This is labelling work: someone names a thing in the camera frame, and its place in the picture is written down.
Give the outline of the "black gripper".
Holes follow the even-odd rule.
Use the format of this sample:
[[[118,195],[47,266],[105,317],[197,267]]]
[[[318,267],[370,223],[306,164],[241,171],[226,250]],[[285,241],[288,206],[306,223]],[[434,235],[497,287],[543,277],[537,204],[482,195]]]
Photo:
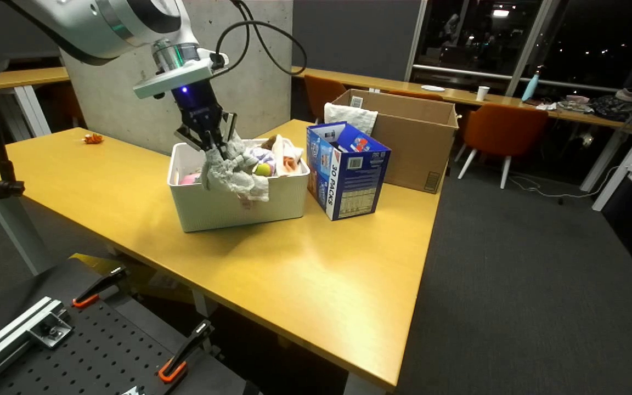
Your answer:
[[[210,84],[192,84],[174,89],[174,98],[182,115],[182,125],[176,129],[184,143],[196,150],[210,151],[210,145],[204,143],[197,134],[215,134],[215,146],[219,155],[228,159],[228,143],[219,132],[223,105],[215,98]]]

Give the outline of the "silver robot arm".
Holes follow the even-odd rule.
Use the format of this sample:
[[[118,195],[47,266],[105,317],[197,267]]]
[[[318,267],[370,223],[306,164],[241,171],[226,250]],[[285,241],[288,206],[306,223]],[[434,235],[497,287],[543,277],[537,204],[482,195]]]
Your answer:
[[[152,48],[157,75],[140,82],[138,98],[171,93],[182,122],[179,134],[202,151],[226,159],[219,122],[226,112],[210,80],[228,63],[202,48],[182,0],[4,0],[84,63],[104,65],[134,48]]]

